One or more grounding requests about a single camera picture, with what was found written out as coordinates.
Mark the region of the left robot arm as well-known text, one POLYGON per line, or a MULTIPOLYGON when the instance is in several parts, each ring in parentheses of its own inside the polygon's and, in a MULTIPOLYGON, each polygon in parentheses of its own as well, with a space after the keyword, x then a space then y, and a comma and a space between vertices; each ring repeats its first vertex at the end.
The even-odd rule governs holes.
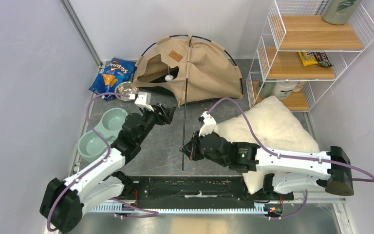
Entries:
POLYGON ((112 116, 105 113, 93 133, 107 141, 108 149, 77 174, 47 184, 39 213, 47 219, 48 230, 68 233, 104 201, 131 197, 131 179, 120 169, 141 151, 141 143, 155 125, 171 124, 175 110, 157 103, 128 114, 120 125, 114 125, 112 116))

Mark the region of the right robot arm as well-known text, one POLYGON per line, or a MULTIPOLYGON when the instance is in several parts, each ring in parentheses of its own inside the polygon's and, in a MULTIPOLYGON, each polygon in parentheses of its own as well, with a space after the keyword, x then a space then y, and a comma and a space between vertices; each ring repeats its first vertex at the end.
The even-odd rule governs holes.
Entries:
POLYGON ((262 195, 267 199, 314 187, 333 195, 354 195, 351 161, 338 146, 316 153, 279 151, 256 143, 231 143, 217 133, 200 136, 195 131, 180 152, 192 161, 208 159, 242 174, 266 171, 262 195))

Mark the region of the cream fluffy pillow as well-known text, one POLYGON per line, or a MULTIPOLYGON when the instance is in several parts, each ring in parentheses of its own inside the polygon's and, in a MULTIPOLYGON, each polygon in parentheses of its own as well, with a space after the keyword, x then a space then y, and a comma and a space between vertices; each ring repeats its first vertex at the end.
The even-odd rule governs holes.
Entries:
MULTIPOLYGON (((298 152, 319 151, 314 138, 275 96, 265 98, 245 115, 253 132, 266 147, 298 152)), ((214 132, 229 142, 256 143, 242 115, 218 123, 214 132)))

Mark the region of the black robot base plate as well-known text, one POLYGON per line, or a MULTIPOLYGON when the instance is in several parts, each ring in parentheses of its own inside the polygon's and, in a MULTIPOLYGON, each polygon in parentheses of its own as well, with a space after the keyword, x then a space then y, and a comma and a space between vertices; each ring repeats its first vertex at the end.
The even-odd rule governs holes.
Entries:
POLYGON ((236 209, 251 208, 255 201, 294 200, 294 195, 250 194, 242 176, 130 176, 118 198, 143 209, 236 209))

